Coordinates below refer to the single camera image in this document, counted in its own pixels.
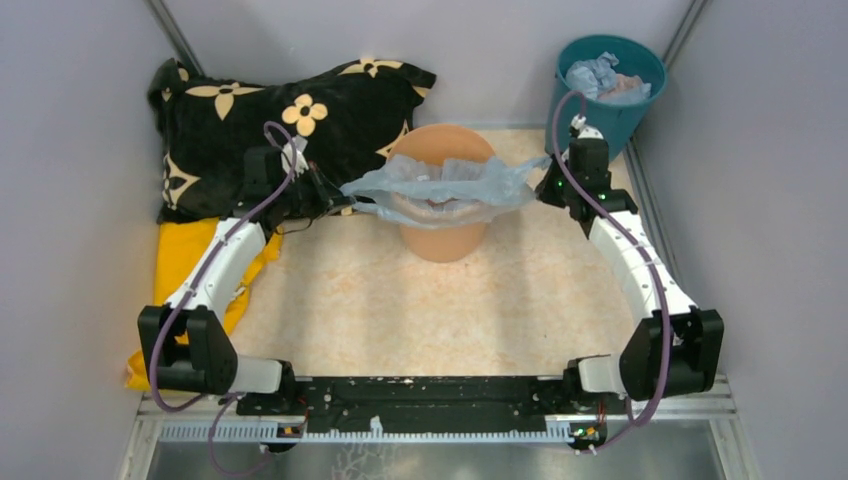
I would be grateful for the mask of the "light blue trash bag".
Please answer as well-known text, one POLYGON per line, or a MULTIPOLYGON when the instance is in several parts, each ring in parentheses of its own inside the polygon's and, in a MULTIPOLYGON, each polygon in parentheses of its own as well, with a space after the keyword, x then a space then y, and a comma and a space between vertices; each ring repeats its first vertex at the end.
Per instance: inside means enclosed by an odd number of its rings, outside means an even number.
POLYGON ((449 158, 437 166, 396 155, 340 190, 355 199, 359 213, 418 229, 452 228, 488 223, 533 202, 529 177, 550 165, 547 157, 509 166, 492 156, 481 163, 449 158))

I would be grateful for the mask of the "teal plastic bin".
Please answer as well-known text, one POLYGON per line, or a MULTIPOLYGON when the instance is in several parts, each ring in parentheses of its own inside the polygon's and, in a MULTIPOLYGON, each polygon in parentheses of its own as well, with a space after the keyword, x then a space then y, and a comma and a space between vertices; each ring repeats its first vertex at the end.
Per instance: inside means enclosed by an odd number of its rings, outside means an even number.
POLYGON ((569 124, 577 115, 585 115, 589 125, 596 127, 609 145, 609 159, 624 149, 650 105, 662 93, 666 85, 666 67, 654 52, 633 40, 613 35, 590 35, 572 41, 560 52, 555 72, 556 86, 549 102, 545 131, 545 151, 554 152, 553 140, 557 139, 562 150, 570 140, 569 124), (649 100, 634 105, 609 105, 587 99, 581 92, 572 90, 565 83, 567 69, 580 60, 596 59, 602 53, 617 56, 620 63, 618 73, 638 75, 652 85, 649 100))

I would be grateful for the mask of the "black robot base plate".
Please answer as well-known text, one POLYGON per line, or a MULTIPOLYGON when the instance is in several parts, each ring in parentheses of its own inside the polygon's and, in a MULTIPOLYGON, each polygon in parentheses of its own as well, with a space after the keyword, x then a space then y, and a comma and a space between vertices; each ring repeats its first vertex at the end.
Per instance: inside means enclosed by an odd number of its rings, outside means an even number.
POLYGON ((241 416, 304 416, 309 433, 539 432, 552 415, 592 422, 624 411, 615 394, 580 394, 560 376, 311 377, 281 394, 248 394, 241 416))

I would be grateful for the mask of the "orange plastic bin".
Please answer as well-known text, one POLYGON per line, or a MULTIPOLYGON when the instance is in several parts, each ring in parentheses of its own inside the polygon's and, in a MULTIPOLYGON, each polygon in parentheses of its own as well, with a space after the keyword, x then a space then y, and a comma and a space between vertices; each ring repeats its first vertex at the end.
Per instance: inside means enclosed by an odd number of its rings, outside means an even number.
MULTIPOLYGON (((495 150, 475 131, 442 123, 411 130, 393 147, 387 162, 398 155, 442 166, 449 158, 485 163, 495 155, 495 150)), ((412 253, 436 263, 458 261, 474 252, 482 244, 487 228, 487 223, 443 229, 399 227, 400 235, 412 253)))

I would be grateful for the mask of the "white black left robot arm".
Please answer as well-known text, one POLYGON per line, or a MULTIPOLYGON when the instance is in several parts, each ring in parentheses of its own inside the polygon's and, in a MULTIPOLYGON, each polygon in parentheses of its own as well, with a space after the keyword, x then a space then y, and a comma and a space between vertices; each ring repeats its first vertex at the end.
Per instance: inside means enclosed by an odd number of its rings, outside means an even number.
POLYGON ((335 214, 349 198, 330 184, 304 155, 301 137, 282 147, 251 148, 246 191, 239 207, 219 220, 212 240, 185 281, 161 306, 146 306, 138 318, 141 348, 155 402, 165 411, 165 390, 205 396, 259 394, 277 414, 300 399, 290 363, 239 354, 224 329, 224 316, 248 268, 265 249, 287 214, 284 188, 299 182, 317 190, 320 214, 335 214))

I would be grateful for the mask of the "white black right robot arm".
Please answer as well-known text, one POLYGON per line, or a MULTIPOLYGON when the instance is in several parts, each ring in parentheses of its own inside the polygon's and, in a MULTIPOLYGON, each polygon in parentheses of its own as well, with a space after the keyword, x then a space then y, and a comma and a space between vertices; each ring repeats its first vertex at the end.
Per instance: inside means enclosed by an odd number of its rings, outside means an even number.
POLYGON ((567 209, 609 263, 635 321, 623 351, 569 362, 563 398, 590 411, 603 393, 648 401, 713 387, 724 334, 715 310, 704 310, 671 277, 649 242, 630 194, 611 185, 608 145, 574 139, 537 188, 539 201, 567 209))

